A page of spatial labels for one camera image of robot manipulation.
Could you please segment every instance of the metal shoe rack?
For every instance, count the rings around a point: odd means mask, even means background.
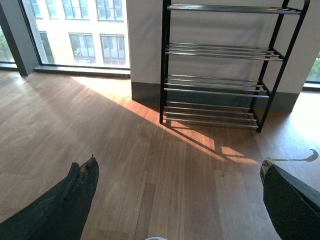
[[[304,0],[302,9],[294,9],[288,7],[289,1],[284,0],[281,7],[260,7],[173,4],[171,0],[163,0],[160,123],[162,124],[164,121],[204,123],[245,127],[261,132],[310,4],[310,0]],[[278,18],[268,47],[198,44],[170,41],[171,11],[273,14],[278,15]],[[285,54],[281,54],[275,49],[275,42],[284,15],[298,15],[299,18],[287,51]],[[257,80],[169,74],[170,55],[189,56],[190,58],[198,56],[255,60],[263,61],[263,65]],[[281,64],[272,89],[268,89],[264,83],[264,75],[269,62]],[[189,101],[177,102],[167,100],[168,92],[201,94],[204,98],[207,95],[215,95],[217,98],[222,95],[235,96],[250,98],[251,102],[247,107],[195,104],[192,103],[192,97]],[[257,99],[260,98],[266,99],[267,104],[262,117],[259,118],[255,111],[255,105]]]

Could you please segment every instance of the floor-to-ceiling window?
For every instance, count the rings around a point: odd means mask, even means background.
[[[43,65],[129,69],[126,0],[22,0]]]
[[[320,52],[318,54],[318,57],[315,59],[306,82],[320,84]]]
[[[0,63],[14,63],[14,57],[11,54],[7,40],[0,26]]]

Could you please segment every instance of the wooden floor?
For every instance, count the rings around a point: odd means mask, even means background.
[[[267,158],[320,152],[320,95],[272,111],[261,133],[159,124],[129,80],[0,71],[0,222],[96,157],[82,240],[279,240],[263,203]],[[278,164],[320,191],[320,159]]]

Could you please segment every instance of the building window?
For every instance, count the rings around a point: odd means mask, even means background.
[[[3,62],[3,63],[15,62],[1,27],[0,27],[0,62]]]
[[[63,0],[67,19],[89,19],[87,0]]]
[[[50,44],[49,44],[47,33],[45,31],[41,31],[39,33],[40,33],[40,37],[41,37],[41,40],[42,40],[43,48],[44,48],[45,55],[46,55],[46,58],[48,60],[48,63],[49,64],[55,64],[55,59],[54,59],[54,56],[53,56],[52,51],[51,51],[51,47],[50,47]]]
[[[100,35],[100,37],[104,64],[125,65],[125,37],[114,35]]]
[[[92,35],[70,33],[69,36],[75,62],[85,64],[96,63]]]
[[[121,0],[96,0],[98,19],[122,21]]]
[[[48,7],[48,12],[49,12],[50,18],[57,19],[58,16],[57,16],[54,0],[46,0],[46,5]]]
[[[31,0],[31,4],[32,4],[32,9],[33,9],[34,16],[37,19],[41,19],[40,8],[39,8],[37,0]]]

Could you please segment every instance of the green foliage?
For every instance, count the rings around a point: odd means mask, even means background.
[[[308,81],[320,82],[320,52],[318,57],[315,59],[313,67],[311,68]]]
[[[4,33],[0,30],[0,61],[2,62],[14,62],[10,48]]]

